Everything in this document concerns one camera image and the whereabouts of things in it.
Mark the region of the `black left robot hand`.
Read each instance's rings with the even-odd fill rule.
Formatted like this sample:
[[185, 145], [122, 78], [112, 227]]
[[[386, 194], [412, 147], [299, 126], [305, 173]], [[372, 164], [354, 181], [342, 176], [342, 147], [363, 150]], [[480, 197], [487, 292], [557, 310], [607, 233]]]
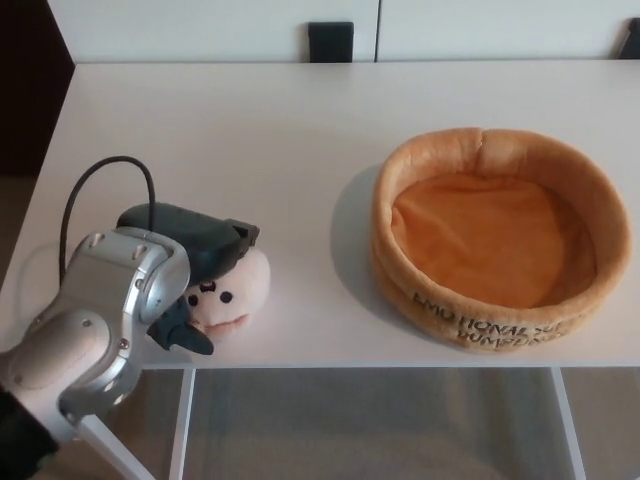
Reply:
[[154, 216], [156, 233], [186, 250], [190, 281], [147, 334], [165, 350], [176, 345], [210, 355], [214, 340], [245, 324], [268, 294], [268, 261], [256, 248], [260, 228], [167, 203], [131, 207], [116, 226], [146, 228], [149, 214]]

